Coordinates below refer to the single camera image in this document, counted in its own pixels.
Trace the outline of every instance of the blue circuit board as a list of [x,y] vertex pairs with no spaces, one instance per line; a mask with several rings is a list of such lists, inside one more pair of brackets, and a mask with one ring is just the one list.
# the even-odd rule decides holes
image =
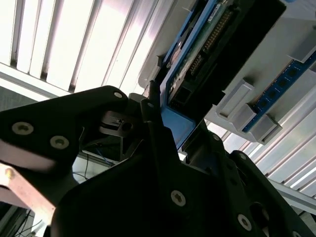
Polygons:
[[316,51],[301,63],[292,60],[283,72],[275,79],[268,89],[261,95],[251,107],[257,114],[242,130],[249,132],[258,120],[272,107],[272,105],[297,81],[299,77],[316,61]]

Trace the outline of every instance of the blue plastic part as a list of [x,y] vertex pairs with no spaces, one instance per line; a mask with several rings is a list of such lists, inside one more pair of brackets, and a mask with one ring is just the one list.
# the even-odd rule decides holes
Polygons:
[[184,21],[184,24],[182,25],[182,27],[181,27],[181,29],[180,29],[180,31],[179,31],[179,33],[178,33],[176,39],[174,40],[174,42],[172,43],[170,49],[168,50],[167,54],[165,55],[165,57],[164,57],[164,59],[163,59],[163,61],[162,61],[162,64],[166,64],[166,63],[170,60],[170,57],[171,57],[171,55],[172,55],[172,53],[173,53],[173,50],[175,49],[175,47],[176,47],[176,45],[177,45],[177,42],[178,42],[179,38],[180,38],[181,35],[183,34],[183,32],[184,32],[184,30],[185,30],[187,24],[189,23],[189,21],[190,21],[190,19],[191,19],[191,17],[192,17],[192,14],[193,14],[193,12],[194,12],[195,6],[193,7],[192,11],[190,11],[190,13],[188,14],[186,20]]
[[179,149],[195,129],[195,122],[167,106],[162,107],[161,116],[163,125],[171,129],[174,142]]
[[169,91],[172,78],[177,72],[185,56],[189,52],[193,42],[197,38],[203,25],[208,20],[210,14],[212,13],[212,10],[214,9],[215,3],[216,3],[216,0],[209,0],[207,2],[203,12],[201,13],[199,19],[197,20],[197,23],[193,27],[187,41],[185,42],[176,62],[172,65],[172,67],[170,68],[169,72],[167,73],[166,77],[164,78],[163,82],[160,85],[160,91],[161,91],[160,106],[161,106],[162,121],[166,127],[169,127],[171,129],[174,141],[178,149],[182,146],[182,144],[185,142],[188,136],[193,132],[193,130],[196,127],[196,123],[192,119],[182,115],[181,113],[175,111],[174,109],[168,106],[168,93],[167,92]]

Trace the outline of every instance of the circuit board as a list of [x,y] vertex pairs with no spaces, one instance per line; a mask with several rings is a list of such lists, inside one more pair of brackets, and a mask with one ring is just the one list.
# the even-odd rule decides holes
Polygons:
[[[196,74],[203,63],[211,56],[211,52],[219,40],[221,34],[229,20],[234,16],[234,10],[231,7],[232,1],[224,1],[215,5],[208,20],[201,29],[196,41],[188,52],[175,74],[169,88],[169,101],[172,100],[172,106],[179,109],[182,103],[189,98],[190,84],[196,81]],[[177,95],[173,95],[174,89],[178,88],[186,81],[185,87],[181,88]]]

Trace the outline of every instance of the bolt head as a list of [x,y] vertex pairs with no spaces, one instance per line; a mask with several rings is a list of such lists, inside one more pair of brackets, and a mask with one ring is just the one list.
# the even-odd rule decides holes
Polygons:
[[114,92],[114,95],[117,97],[117,98],[122,98],[122,94],[121,93],[118,93],[118,92]]
[[247,159],[247,157],[246,157],[245,154],[243,154],[243,153],[240,153],[239,156],[240,156],[240,158],[242,158],[242,159],[244,159],[244,160]]
[[173,190],[171,192],[171,200],[178,206],[184,206],[186,204],[186,198],[178,190]]
[[28,122],[16,122],[12,126],[12,131],[17,135],[29,135],[34,131],[34,128]]
[[252,226],[251,226],[251,223],[250,221],[248,220],[247,217],[245,217],[244,215],[242,214],[239,214],[238,215],[238,221],[240,223],[240,225],[247,231],[251,231],[252,230]]
[[50,139],[50,145],[53,148],[62,150],[69,146],[69,141],[66,137],[63,136],[54,136]]
[[221,140],[221,139],[219,138],[219,136],[217,136],[216,134],[213,134],[213,138],[214,138],[216,141]]
[[8,168],[5,170],[5,175],[7,178],[9,179],[13,179],[14,178],[14,171],[11,168]]

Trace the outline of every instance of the blue cable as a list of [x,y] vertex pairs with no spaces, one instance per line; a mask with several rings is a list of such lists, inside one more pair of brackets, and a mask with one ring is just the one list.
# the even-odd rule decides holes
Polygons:
[[103,160],[105,161],[105,163],[106,163],[107,165],[109,165],[109,166],[115,165],[114,163],[109,162],[109,161],[101,154],[101,152],[99,151],[99,149],[96,148],[96,151],[97,151],[97,153],[103,158]]

